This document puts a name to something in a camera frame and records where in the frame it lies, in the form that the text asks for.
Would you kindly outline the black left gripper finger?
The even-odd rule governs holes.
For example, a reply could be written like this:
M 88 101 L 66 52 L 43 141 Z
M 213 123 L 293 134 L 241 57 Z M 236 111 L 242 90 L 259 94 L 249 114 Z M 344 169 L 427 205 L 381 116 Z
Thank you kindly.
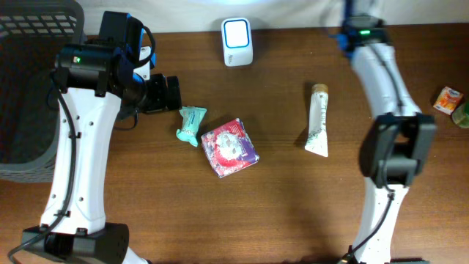
M 166 107 L 166 77 L 159 73 L 151 75 L 145 81 L 147 87 L 146 101 L 142 107 L 143 113 L 155 113 L 167 110 Z
M 178 110 L 182 106 L 180 95 L 180 83 L 176 76 L 167 78 L 168 92 L 166 96 L 167 107 L 169 110 Z

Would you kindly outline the mint green wipes pack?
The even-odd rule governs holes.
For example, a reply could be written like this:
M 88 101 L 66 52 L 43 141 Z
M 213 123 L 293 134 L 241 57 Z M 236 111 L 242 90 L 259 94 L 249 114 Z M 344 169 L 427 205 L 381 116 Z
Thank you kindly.
M 197 147 L 199 143 L 196 136 L 206 112 L 206 108 L 183 106 L 180 109 L 180 114 L 182 116 L 182 128 L 177 130 L 177 138 L 180 141 L 188 142 L 192 146 Z

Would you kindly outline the red purple snack bag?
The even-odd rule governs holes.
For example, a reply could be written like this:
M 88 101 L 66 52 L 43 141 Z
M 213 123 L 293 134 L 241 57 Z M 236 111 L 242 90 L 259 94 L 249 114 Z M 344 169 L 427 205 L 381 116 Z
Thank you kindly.
M 201 140 L 207 160 L 219 178 L 259 162 L 260 156 L 239 118 L 206 132 Z

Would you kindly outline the white cone-shaped pouch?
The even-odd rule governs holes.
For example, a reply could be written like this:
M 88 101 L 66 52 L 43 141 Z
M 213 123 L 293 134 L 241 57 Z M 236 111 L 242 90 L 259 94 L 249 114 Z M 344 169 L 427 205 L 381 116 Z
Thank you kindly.
M 327 109 L 328 86 L 325 84 L 315 84 L 312 87 L 310 100 L 309 132 L 305 150 L 323 157 L 328 157 Z

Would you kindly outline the orange tissue pack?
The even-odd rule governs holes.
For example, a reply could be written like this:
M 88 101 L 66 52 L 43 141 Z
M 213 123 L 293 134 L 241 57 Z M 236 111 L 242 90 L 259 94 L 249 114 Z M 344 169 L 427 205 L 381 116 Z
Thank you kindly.
M 450 87 L 444 87 L 433 103 L 433 107 L 444 114 L 452 115 L 462 99 L 463 94 L 461 92 Z

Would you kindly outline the green lid jar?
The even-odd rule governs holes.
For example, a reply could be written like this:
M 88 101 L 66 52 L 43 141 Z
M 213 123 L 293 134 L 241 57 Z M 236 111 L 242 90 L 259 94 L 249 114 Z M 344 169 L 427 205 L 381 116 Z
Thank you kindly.
M 468 107 L 468 102 L 464 102 L 451 115 L 452 122 L 460 128 L 469 128 Z

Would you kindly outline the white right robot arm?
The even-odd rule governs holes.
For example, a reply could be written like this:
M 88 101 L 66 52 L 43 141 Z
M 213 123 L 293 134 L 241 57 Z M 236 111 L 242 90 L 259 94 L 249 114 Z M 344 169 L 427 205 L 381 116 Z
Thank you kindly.
M 345 0 L 337 42 L 358 76 L 373 123 L 359 152 L 365 198 L 358 234 L 340 263 L 391 263 L 402 203 L 421 174 L 437 126 L 407 91 L 378 1 Z

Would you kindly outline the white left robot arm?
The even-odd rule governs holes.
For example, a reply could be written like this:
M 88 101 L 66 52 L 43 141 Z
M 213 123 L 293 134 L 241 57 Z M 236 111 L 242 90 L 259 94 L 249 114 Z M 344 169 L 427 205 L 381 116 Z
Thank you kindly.
M 142 263 L 126 224 L 108 222 L 103 193 L 115 122 L 182 106 L 175 76 L 153 73 L 152 32 L 125 12 L 107 11 L 99 35 L 68 44 L 51 73 L 59 102 L 59 140 L 50 196 L 40 223 L 8 252 L 56 263 Z

